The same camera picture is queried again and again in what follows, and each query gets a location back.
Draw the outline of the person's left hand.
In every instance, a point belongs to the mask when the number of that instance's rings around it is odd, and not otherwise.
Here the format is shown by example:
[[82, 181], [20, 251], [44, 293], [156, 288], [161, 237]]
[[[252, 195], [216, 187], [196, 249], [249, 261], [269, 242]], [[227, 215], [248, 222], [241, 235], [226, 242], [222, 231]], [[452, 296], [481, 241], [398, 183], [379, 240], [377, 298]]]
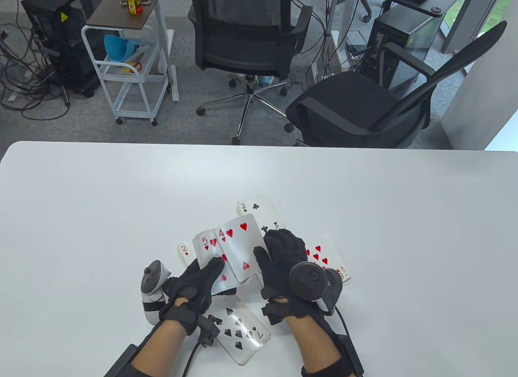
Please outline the person's left hand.
[[222, 257], [213, 257], [200, 268], [195, 259], [182, 275], [171, 277], [163, 284], [168, 302], [159, 312], [159, 320], [173, 320], [190, 336], [197, 327], [198, 316], [207, 312], [212, 303], [212, 286], [225, 268]]

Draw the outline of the person's right hand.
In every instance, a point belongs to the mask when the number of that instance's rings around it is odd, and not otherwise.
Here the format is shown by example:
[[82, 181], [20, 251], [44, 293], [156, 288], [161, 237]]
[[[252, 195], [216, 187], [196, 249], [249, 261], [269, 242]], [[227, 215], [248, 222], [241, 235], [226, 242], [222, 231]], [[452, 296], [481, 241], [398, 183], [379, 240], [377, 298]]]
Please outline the person's right hand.
[[257, 246], [253, 253], [261, 269], [263, 289], [261, 297], [267, 301], [261, 310], [270, 325], [281, 323], [286, 317], [312, 317], [324, 328], [330, 326], [317, 304], [296, 295], [289, 282], [292, 268], [307, 261], [305, 243], [289, 230], [269, 230], [265, 233], [266, 247]]

